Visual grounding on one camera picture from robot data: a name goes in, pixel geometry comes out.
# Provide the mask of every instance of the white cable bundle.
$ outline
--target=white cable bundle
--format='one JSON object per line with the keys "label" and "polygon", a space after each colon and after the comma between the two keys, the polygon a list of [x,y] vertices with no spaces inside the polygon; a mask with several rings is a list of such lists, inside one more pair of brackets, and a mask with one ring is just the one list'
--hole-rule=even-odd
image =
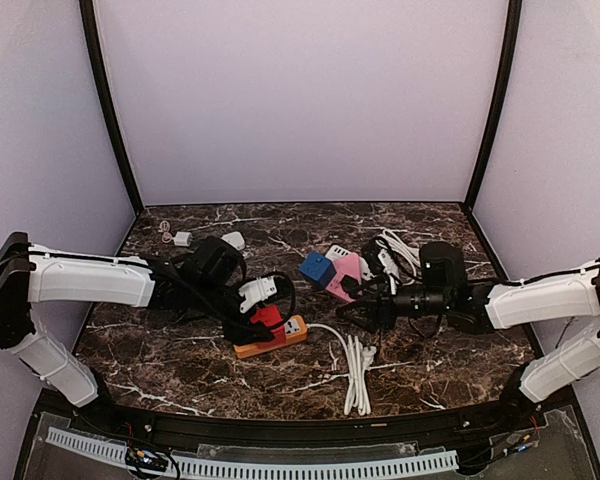
{"label": "white cable bundle", "polygon": [[323,328],[330,331],[338,340],[344,349],[349,365],[349,388],[347,390],[347,398],[344,402],[344,414],[349,415],[353,407],[358,408],[360,415],[368,415],[371,413],[371,403],[369,402],[369,393],[364,380],[364,372],[366,372],[373,363],[373,357],[376,354],[376,347],[362,347],[360,340],[356,336],[351,338],[348,335],[348,344],[335,329],[322,323],[309,323],[307,328]]}
{"label": "white cable bundle", "polygon": [[[418,271],[416,269],[416,267],[420,268],[420,257],[418,248],[410,247],[409,245],[404,243],[402,239],[398,237],[398,235],[396,235],[395,232],[389,230],[388,228],[382,230],[382,233],[378,236],[386,240],[389,246],[391,247],[391,250],[400,255],[409,263],[409,266],[411,267],[411,270],[413,271],[414,275],[418,275]],[[409,285],[413,282],[413,279],[409,279],[405,284]]]}

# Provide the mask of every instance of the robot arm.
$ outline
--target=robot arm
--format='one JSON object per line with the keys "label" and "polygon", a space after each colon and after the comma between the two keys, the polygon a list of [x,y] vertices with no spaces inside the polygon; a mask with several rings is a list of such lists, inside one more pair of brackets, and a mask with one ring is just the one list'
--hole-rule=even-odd
{"label": "robot arm", "polygon": [[195,252],[168,260],[61,252],[31,245],[26,234],[14,233],[0,251],[0,349],[17,356],[73,405],[84,407],[106,387],[47,331],[31,311],[32,303],[74,300],[191,308],[221,320],[225,338],[233,343],[271,340],[270,329],[277,326],[253,325],[250,318],[256,304],[293,293],[293,285],[275,274],[227,286],[238,267],[246,271],[240,253],[214,237]]}
{"label": "robot arm", "polygon": [[377,289],[340,307],[338,315],[370,332],[391,328],[398,317],[445,315],[451,327],[471,334],[590,317],[588,326],[559,349],[512,374],[501,396],[510,410],[528,409],[600,368],[600,258],[520,282],[469,282],[462,251],[443,242],[424,245],[420,263],[422,283],[403,285],[395,294]]}

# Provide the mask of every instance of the white plug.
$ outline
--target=white plug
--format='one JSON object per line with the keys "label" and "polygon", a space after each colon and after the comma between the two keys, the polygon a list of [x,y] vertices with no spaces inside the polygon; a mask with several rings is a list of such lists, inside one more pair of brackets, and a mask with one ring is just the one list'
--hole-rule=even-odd
{"label": "white plug", "polygon": [[240,232],[231,232],[222,236],[222,239],[236,250],[244,250],[245,241]]}
{"label": "white plug", "polygon": [[173,237],[173,244],[177,247],[188,247],[191,245],[191,232],[178,232]]}
{"label": "white plug", "polygon": [[256,303],[265,301],[267,298],[278,293],[276,282],[273,277],[258,278],[245,283],[238,293],[244,297],[240,304],[240,313],[248,312]]}

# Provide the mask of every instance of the orange power strip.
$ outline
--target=orange power strip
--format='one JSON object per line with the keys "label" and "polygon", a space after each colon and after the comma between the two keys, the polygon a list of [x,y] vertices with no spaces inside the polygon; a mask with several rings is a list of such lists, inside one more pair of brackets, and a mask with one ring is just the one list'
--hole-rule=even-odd
{"label": "orange power strip", "polygon": [[236,356],[240,359],[253,357],[278,348],[304,342],[307,339],[307,325],[300,315],[294,315],[284,324],[284,339],[276,339],[265,343],[251,343],[240,347],[234,345]]}

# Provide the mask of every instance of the dark marble surface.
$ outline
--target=dark marble surface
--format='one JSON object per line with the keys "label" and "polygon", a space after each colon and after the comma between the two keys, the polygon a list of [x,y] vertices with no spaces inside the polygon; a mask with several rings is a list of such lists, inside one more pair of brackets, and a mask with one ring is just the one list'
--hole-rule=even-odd
{"label": "dark marble surface", "polygon": [[[493,271],[477,238],[455,204],[337,203],[153,207],[140,217],[123,254],[167,257],[183,248],[162,242],[159,224],[190,231],[194,244],[207,235],[238,230],[245,237],[249,276],[270,270],[296,281],[297,313],[365,345],[378,337],[339,320],[339,302],[314,292],[298,267],[307,254],[334,243],[359,251],[381,227],[419,245],[445,240],[462,245],[471,278]],[[431,328],[434,319],[418,321]],[[338,357],[332,371],[331,354]],[[309,339],[246,360],[237,360],[217,322],[177,323],[169,312],[98,305],[80,338],[78,357],[100,371],[122,405],[190,415],[240,419],[343,418],[347,379],[335,337],[310,331]],[[379,357],[367,373],[373,416],[454,408],[497,399],[511,371],[532,358],[521,329],[470,336],[443,324],[433,339],[419,338],[399,320],[385,333]]]}

